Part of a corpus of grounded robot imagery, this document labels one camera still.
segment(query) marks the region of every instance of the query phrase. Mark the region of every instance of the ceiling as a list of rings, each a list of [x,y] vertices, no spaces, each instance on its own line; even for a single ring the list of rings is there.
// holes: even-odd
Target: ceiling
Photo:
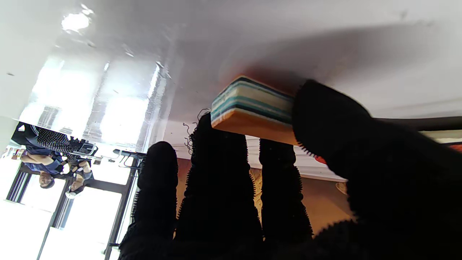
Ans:
[[[238,74],[287,87],[314,78],[380,118],[462,116],[459,0],[83,4],[61,10],[89,24],[60,33],[21,120],[137,151],[166,140],[188,158],[183,123]],[[297,154],[304,174],[336,178]]]

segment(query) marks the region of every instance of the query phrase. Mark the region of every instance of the orange wall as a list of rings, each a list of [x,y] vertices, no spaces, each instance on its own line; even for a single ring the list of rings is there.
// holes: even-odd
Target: orange wall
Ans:
[[[177,212],[184,197],[183,193],[186,188],[186,176],[190,167],[190,160],[178,159],[178,187],[176,188],[176,196],[178,198]],[[260,214],[261,170],[251,169],[250,173],[255,180],[255,206]],[[303,204],[306,207],[315,234],[329,224],[344,219],[350,219],[353,216],[348,207],[347,196],[337,190],[335,182],[302,178],[302,183],[304,196]]]

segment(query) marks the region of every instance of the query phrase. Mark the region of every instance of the person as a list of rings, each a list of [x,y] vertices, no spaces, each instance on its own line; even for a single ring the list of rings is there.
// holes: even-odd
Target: person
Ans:
[[[462,155],[373,119],[359,103],[308,80],[295,97],[295,137],[348,179],[355,220],[313,237],[291,145],[260,140],[262,220],[254,207],[243,135],[193,134],[192,167],[176,218],[177,162],[151,146],[138,180],[133,223],[120,243],[134,259],[449,259],[462,241]]]
[[[26,151],[21,155],[21,161],[32,171],[40,172],[40,187],[49,189],[55,184],[54,176],[63,171],[61,156],[49,149],[26,146]]]

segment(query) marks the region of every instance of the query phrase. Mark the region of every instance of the sponge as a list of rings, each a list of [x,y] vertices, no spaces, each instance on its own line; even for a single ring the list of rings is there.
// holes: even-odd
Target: sponge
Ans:
[[[212,103],[212,127],[298,145],[291,125],[293,95],[239,76]]]

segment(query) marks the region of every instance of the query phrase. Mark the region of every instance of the man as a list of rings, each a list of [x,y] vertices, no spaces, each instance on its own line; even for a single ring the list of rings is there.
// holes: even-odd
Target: man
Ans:
[[[55,184],[54,175],[63,171],[61,156],[49,149],[26,146],[21,161],[32,171],[40,172],[40,187],[49,189]]]

